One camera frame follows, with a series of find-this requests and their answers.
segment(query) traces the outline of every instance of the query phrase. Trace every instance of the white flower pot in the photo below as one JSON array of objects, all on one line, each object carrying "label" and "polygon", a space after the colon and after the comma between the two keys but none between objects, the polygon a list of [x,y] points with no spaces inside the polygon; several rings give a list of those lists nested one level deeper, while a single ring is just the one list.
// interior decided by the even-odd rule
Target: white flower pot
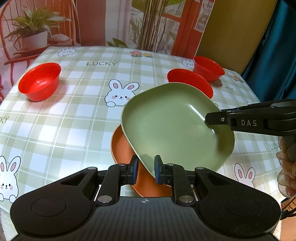
[{"label": "white flower pot", "polygon": [[47,46],[47,31],[22,39],[23,47],[28,50],[35,50]]}]

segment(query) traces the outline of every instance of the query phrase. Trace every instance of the square plate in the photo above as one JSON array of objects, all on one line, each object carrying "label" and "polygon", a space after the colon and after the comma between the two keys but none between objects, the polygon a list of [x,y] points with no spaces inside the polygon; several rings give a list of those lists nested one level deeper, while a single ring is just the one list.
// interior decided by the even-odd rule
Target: square plate
[{"label": "square plate", "polygon": [[134,96],[123,108],[121,126],[153,177],[155,155],[185,170],[201,166],[217,171],[233,151],[234,133],[227,125],[205,123],[206,114],[216,111],[195,87],[167,83]]}]

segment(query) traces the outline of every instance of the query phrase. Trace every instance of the teal curtain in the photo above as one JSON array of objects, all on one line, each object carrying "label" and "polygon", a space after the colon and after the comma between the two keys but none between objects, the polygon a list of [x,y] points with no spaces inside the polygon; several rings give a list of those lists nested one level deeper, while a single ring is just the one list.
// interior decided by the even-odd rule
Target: teal curtain
[{"label": "teal curtain", "polygon": [[242,77],[261,102],[296,99],[296,11],[284,0]]}]

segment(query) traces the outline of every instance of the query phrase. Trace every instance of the cartoon rabbit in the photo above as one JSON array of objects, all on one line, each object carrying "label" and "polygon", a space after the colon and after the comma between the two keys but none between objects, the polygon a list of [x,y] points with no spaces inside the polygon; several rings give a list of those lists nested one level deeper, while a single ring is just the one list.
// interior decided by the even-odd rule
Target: cartoon rabbit
[{"label": "cartoon rabbit", "polygon": [[18,196],[18,186],[15,173],[20,167],[20,157],[12,159],[8,169],[4,156],[0,156],[0,201],[8,199],[13,203]]},{"label": "cartoon rabbit", "polygon": [[234,166],[234,172],[238,182],[254,188],[254,184],[252,181],[255,178],[255,169],[253,167],[248,170],[247,175],[245,176],[242,166],[236,163]]},{"label": "cartoon rabbit", "polygon": [[139,88],[139,84],[129,83],[124,88],[122,88],[121,83],[116,80],[110,80],[109,82],[110,91],[105,97],[105,102],[107,106],[114,107],[116,105],[124,106],[132,97],[135,96],[134,92]]},{"label": "cartoon rabbit", "polygon": [[180,58],[180,57],[177,57],[177,58],[182,60],[182,65],[184,65],[186,68],[188,68],[188,69],[193,69],[194,68],[194,62],[193,62],[192,59]]},{"label": "cartoon rabbit", "polygon": [[58,56],[64,56],[64,55],[72,55],[76,53],[76,49],[75,48],[62,48],[61,52],[58,53]]}]

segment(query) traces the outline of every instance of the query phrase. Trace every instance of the table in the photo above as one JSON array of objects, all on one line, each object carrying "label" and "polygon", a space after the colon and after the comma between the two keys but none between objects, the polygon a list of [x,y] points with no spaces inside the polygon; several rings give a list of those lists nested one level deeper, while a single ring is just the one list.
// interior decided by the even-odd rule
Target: table
[{"label": "table", "polygon": [[[32,103],[18,92],[16,83],[0,105],[0,153],[7,167],[14,157],[21,159],[15,173],[18,197],[86,167],[107,169],[114,164],[110,140],[123,106],[107,106],[110,80],[119,80],[122,87],[136,82],[139,88],[134,93],[138,94],[166,83],[169,70],[186,68],[180,58],[147,51],[97,46],[70,49],[49,47],[28,68],[44,62],[61,65],[60,84],[53,96]],[[212,101],[220,109],[259,102],[239,74],[225,72],[212,83]],[[280,201],[277,151],[276,137],[237,132],[233,153],[218,172]],[[122,195],[136,194],[126,186]],[[11,202],[4,199],[0,207],[9,212]]]}]

